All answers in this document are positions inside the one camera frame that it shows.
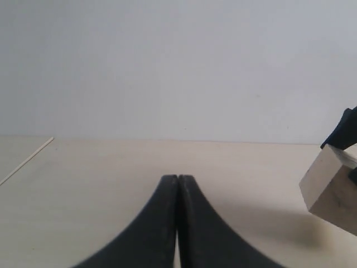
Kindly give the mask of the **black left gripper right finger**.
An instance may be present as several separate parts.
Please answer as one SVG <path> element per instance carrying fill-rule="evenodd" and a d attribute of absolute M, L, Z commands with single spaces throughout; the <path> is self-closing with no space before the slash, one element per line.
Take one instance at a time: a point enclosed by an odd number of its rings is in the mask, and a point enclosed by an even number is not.
<path fill-rule="evenodd" d="M 177 232 L 181 267 L 281 267 L 233 231 L 195 178 L 178 177 Z"/>

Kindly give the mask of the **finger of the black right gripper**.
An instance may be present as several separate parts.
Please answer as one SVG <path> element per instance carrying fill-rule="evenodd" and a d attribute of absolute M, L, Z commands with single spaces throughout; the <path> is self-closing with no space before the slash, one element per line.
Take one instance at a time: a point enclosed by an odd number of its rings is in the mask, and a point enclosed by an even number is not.
<path fill-rule="evenodd" d="M 348 178 L 352 183 L 357 184 L 357 167 L 349 167 Z"/>
<path fill-rule="evenodd" d="M 354 144 L 356 144 L 356 107 L 344 110 L 337 126 L 321 144 L 320 149 L 330 145 L 339 150 L 346 150 Z"/>

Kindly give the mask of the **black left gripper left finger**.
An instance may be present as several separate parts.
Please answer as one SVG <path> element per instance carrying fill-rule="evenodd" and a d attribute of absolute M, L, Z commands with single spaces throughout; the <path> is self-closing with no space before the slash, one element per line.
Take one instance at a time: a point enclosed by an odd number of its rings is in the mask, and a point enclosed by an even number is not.
<path fill-rule="evenodd" d="M 124 231 L 76 267 L 174 267 L 178 189 L 177 175 L 164 175 Z"/>

